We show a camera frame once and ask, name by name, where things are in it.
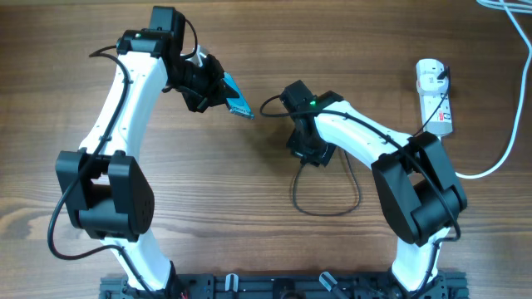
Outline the teal Galaxy smartphone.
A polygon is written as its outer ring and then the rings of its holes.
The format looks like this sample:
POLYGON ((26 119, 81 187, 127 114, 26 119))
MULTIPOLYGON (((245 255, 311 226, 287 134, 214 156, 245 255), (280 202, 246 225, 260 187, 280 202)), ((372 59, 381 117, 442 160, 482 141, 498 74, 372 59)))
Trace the teal Galaxy smartphone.
POLYGON ((244 95, 240 91, 235 80, 228 72, 224 73, 224 82, 227 87, 230 87, 234 91, 231 96, 226 97, 226 105, 229 112, 253 120, 254 113, 252 112, 248 102, 245 100, 244 95))

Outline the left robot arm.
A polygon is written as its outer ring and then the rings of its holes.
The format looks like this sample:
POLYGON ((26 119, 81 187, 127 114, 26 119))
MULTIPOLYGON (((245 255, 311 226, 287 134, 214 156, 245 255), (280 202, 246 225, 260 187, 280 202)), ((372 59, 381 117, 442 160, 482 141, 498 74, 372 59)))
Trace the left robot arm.
POLYGON ((192 112, 225 105, 246 118, 253 112, 232 76, 210 53, 184 53, 191 22, 173 7, 153 8, 150 24, 128 30, 115 45, 95 51, 116 64, 96 123, 75 151, 56 162, 71 225, 112 251, 126 277, 105 282, 103 297, 184 298, 186 286, 151 230, 155 195, 140 169, 140 147, 160 94, 178 91, 192 112))

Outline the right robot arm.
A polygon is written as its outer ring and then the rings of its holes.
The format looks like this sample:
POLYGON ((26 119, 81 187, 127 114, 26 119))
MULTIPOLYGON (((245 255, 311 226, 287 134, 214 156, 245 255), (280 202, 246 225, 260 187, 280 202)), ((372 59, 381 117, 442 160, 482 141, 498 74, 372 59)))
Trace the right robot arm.
POLYGON ((339 94, 314 95, 302 81, 279 96, 295 129, 287 146, 302 165, 327 165, 342 149, 371 171, 382 213, 398 237, 392 275, 420 296, 437 274, 441 244, 458 231, 466 193, 440 139, 390 130, 352 108, 339 94))

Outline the white power strip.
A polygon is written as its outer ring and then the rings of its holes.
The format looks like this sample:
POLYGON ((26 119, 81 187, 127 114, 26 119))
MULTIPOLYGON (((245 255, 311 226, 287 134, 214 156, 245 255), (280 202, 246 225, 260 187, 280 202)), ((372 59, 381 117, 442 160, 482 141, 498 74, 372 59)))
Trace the white power strip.
POLYGON ((415 135, 429 132, 441 139, 453 131, 450 87, 450 67, 432 58, 417 62, 416 89, 420 98, 421 128, 415 135))

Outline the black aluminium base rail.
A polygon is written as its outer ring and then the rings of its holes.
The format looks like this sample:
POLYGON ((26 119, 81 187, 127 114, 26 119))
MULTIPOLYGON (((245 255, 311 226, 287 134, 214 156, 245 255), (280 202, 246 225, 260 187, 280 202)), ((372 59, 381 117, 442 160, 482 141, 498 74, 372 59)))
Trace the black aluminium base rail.
MULTIPOLYGON (((318 275, 311 276, 215 276, 181 274, 178 287, 153 291, 156 298, 411 298, 387 272, 358 272, 333 275, 337 284, 325 286, 318 275)), ((127 277, 101 279, 98 298, 151 298, 133 287, 127 277)), ((466 274, 440 271, 424 292, 414 298, 470 298, 466 274)))

